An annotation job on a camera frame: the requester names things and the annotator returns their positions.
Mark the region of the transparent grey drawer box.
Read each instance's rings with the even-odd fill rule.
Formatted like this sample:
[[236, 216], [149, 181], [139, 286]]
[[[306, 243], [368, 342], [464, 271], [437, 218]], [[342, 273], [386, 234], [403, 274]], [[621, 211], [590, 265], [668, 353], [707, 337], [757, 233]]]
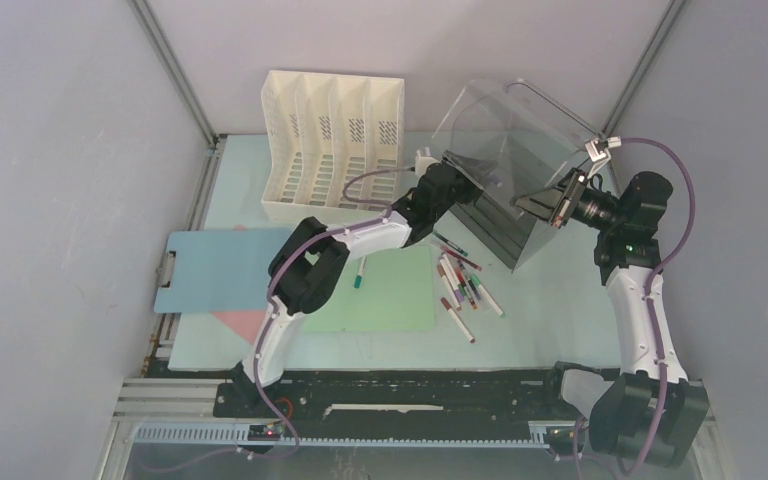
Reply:
[[503, 184], [488, 187], [455, 217], [510, 270], [518, 269], [553, 237], [546, 224], [513, 206], [544, 190], [573, 167], [588, 168], [585, 144], [606, 138], [566, 106], [524, 80], [502, 85], [472, 80], [458, 94], [432, 137], [445, 150], [495, 160]]

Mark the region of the teal capped white marker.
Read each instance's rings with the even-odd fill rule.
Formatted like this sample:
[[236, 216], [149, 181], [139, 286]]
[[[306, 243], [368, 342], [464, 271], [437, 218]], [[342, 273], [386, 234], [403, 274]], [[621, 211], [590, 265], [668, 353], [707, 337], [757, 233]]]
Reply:
[[359, 289], [362, 285], [366, 262], [367, 262], [367, 258], [362, 257], [358, 263], [358, 268], [357, 268], [357, 272], [356, 272], [354, 283], [353, 283], [353, 286], [355, 289]]

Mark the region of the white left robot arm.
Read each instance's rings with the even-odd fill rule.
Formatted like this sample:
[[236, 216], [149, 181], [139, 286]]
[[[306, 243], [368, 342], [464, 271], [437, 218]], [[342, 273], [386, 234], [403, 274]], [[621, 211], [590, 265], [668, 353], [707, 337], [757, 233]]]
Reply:
[[418, 154], [410, 169], [417, 184], [396, 201], [382, 203], [377, 216], [332, 227], [315, 217], [301, 220], [269, 264], [264, 321], [250, 352], [232, 371], [238, 404], [252, 416], [272, 411], [272, 385], [283, 375], [291, 343], [305, 316], [330, 300], [349, 261], [425, 239], [453, 206], [473, 204], [488, 186], [500, 185], [497, 167], [495, 160], [450, 150], [441, 159]]

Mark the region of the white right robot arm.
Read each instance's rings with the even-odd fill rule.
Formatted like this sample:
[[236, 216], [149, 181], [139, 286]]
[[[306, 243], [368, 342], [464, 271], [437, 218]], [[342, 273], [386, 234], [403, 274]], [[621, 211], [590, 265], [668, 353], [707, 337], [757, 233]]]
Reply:
[[552, 227], [575, 220], [597, 230], [594, 263], [617, 320], [616, 378], [557, 362], [541, 392], [543, 408], [556, 418], [577, 410], [597, 453], [664, 468], [684, 461], [709, 409], [706, 391], [690, 383], [678, 360], [663, 307], [654, 236], [672, 193], [665, 177], [644, 171], [614, 196], [573, 169], [554, 185], [511, 201]]

